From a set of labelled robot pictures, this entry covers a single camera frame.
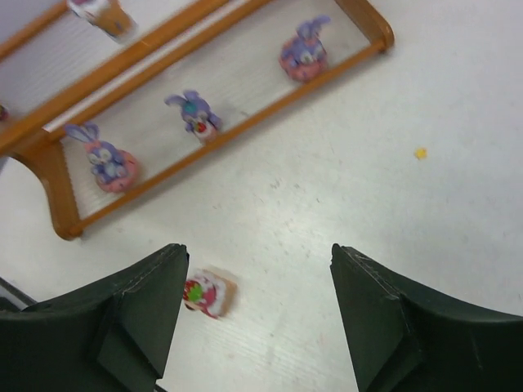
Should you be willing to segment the small purple bunny toy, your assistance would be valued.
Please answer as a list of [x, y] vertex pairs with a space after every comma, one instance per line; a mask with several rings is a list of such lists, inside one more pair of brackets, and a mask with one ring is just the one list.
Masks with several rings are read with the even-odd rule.
[[164, 103], [180, 108], [185, 130], [194, 134], [201, 144], [209, 144], [217, 138], [222, 120], [197, 91], [185, 90], [181, 95], [170, 95], [164, 99]]

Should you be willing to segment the blue cupcake toy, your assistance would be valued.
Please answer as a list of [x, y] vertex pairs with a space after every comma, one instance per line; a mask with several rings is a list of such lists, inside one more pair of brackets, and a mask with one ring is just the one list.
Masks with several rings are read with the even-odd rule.
[[80, 19], [100, 29], [116, 42], [130, 38], [136, 23], [115, 0], [68, 0], [68, 8]]

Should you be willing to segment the purple bunny sitting donut toy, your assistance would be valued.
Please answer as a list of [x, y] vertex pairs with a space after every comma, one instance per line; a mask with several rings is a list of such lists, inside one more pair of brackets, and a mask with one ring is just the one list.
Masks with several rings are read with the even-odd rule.
[[133, 186], [139, 175], [138, 161], [127, 151], [101, 140], [95, 123], [66, 124], [64, 130], [68, 137], [83, 143], [91, 173], [101, 190], [118, 194]]

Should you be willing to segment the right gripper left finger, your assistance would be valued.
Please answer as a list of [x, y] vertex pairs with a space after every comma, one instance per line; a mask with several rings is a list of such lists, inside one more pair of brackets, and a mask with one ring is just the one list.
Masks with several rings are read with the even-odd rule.
[[159, 391], [189, 267], [168, 244], [72, 292], [1, 311], [3, 391]]

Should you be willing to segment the red strawberry cake toy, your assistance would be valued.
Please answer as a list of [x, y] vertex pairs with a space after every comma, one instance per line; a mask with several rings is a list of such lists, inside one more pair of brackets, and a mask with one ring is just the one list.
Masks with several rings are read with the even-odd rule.
[[231, 272], [214, 266], [194, 269], [186, 279], [183, 303], [212, 319], [224, 317], [233, 306], [238, 279]]

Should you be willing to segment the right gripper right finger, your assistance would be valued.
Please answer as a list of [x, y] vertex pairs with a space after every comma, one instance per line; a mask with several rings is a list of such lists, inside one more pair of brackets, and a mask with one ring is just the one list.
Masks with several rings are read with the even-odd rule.
[[522, 318], [332, 247], [333, 284], [360, 391], [520, 391]]

